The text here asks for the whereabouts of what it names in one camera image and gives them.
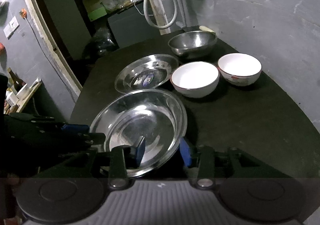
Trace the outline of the large steel plate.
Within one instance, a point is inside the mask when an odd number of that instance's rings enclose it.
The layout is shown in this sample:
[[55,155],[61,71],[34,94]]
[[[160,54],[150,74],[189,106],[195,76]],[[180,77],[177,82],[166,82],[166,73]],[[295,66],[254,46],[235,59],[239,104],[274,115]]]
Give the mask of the large steel plate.
[[161,167],[178,150],[187,131],[187,113],[181,100],[161,89],[140,89],[120,96],[93,120],[90,131],[103,133],[100,152],[145,141],[140,166],[127,171],[139,177]]

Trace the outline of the white ceramic bowl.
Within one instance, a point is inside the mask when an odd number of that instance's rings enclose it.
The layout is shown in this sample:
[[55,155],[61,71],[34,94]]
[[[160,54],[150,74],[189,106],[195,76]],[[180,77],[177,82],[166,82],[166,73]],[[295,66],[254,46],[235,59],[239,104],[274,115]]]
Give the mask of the white ceramic bowl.
[[253,84],[262,72],[262,65],[258,59],[242,53],[224,55],[217,61],[217,65],[222,77],[237,86]]
[[175,90],[189,98],[202,98],[211,94],[219,79],[220,72],[217,67],[203,61],[181,65],[170,77]]

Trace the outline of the steel plate with sticker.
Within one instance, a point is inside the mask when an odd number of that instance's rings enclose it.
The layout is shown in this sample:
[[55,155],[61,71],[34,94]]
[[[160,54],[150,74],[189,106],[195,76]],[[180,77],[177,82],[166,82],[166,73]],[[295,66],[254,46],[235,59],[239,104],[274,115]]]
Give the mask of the steel plate with sticker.
[[179,66],[176,57],[155,54],[142,57],[127,65],[116,77],[114,87],[120,93],[157,88],[169,80]]

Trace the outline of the deep steel bowl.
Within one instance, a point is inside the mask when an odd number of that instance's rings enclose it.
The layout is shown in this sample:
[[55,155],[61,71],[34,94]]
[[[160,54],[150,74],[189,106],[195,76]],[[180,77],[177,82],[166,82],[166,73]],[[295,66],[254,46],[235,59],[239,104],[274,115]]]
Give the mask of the deep steel bowl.
[[168,46],[175,55],[192,59],[210,54],[216,43],[214,33],[197,30],[174,36],[168,41]]

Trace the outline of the wooden side shelf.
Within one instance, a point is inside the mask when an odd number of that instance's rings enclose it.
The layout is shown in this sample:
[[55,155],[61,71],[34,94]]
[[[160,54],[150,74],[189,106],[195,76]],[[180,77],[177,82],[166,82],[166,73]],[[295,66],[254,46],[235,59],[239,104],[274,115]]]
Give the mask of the wooden side shelf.
[[23,100],[18,100],[15,106],[7,106],[4,108],[3,113],[8,115],[9,113],[21,113],[23,109],[26,107],[28,102],[32,99],[35,92],[39,89],[39,87],[43,84],[42,81],[36,83],[28,92],[27,96]]

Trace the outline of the brown glass bottle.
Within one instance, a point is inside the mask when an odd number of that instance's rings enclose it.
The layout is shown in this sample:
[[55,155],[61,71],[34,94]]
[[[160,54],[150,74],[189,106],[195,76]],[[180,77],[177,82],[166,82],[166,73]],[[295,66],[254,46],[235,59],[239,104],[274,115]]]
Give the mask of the brown glass bottle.
[[9,73],[13,83],[14,83],[14,88],[17,92],[19,92],[25,85],[25,81],[20,79],[13,71],[11,68],[7,69],[7,72]]

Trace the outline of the black garbage bag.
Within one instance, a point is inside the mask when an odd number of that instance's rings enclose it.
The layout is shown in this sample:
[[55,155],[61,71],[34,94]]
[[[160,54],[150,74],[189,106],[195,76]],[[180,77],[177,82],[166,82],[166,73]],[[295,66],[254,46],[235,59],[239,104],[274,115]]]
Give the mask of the black garbage bag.
[[108,27],[100,27],[86,44],[82,52],[83,59],[98,59],[110,52],[116,51],[118,46],[112,40]]

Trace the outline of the red plastic bag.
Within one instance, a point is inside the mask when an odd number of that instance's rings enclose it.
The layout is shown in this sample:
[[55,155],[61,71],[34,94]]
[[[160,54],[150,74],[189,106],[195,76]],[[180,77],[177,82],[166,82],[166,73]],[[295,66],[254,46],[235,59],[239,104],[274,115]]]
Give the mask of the red plastic bag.
[[4,52],[5,52],[5,46],[2,43],[0,43],[0,54]]

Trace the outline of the green box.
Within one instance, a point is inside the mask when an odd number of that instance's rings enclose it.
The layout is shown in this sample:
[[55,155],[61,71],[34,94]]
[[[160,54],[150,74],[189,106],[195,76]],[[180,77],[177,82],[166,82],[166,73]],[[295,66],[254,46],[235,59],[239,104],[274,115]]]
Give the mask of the green box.
[[95,9],[92,12],[90,12],[88,14],[88,17],[89,17],[89,20],[92,22],[92,21],[97,20],[98,18],[101,18],[101,17],[105,16],[105,15],[107,15],[107,12],[106,12],[105,8],[104,7],[100,7],[98,9]]

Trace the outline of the dark cabinet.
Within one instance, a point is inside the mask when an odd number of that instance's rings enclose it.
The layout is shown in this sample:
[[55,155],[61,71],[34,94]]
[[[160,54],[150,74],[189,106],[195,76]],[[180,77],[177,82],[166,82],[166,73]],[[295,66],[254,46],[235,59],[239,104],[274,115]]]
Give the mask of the dark cabinet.
[[148,25],[142,12],[143,4],[139,3],[108,18],[110,30],[119,48],[154,39],[161,35],[159,30]]

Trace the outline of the cleaver knife steel blade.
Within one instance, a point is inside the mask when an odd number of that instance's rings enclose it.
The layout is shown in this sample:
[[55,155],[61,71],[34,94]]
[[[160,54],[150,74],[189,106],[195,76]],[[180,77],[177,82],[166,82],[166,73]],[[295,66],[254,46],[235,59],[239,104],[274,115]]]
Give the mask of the cleaver knife steel blade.
[[178,26],[184,32],[198,31],[200,29],[199,26],[188,27],[181,21],[176,21],[175,24],[176,24],[176,26]]

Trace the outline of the cream rolled cloth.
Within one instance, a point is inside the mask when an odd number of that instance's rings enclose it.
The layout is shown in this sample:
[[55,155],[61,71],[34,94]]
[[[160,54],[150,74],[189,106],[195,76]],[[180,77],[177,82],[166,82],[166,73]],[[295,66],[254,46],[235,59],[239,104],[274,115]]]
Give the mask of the cream rolled cloth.
[[202,31],[206,31],[206,32],[210,32],[210,33],[216,34],[215,31],[213,31],[212,29],[210,29],[209,27],[206,27],[206,26],[199,26],[199,29],[202,30]]

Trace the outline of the white wall switch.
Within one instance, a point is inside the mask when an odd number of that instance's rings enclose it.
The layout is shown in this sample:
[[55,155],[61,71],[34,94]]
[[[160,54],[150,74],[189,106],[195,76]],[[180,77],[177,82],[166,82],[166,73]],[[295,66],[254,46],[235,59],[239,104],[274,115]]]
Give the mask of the white wall switch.
[[20,26],[16,16],[14,16],[11,21],[3,29],[4,35],[7,39],[10,39],[15,30]]

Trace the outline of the orange wall plug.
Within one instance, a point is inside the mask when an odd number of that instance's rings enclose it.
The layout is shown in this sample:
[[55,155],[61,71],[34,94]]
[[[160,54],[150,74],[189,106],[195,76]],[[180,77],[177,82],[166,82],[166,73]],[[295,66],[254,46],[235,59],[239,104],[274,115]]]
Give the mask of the orange wall plug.
[[21,18],[23,18],[23,19],[27,19],[27,11],[24,9],[24,8],[22,8],[21,10],[20,10],[20,16],[21,16]]

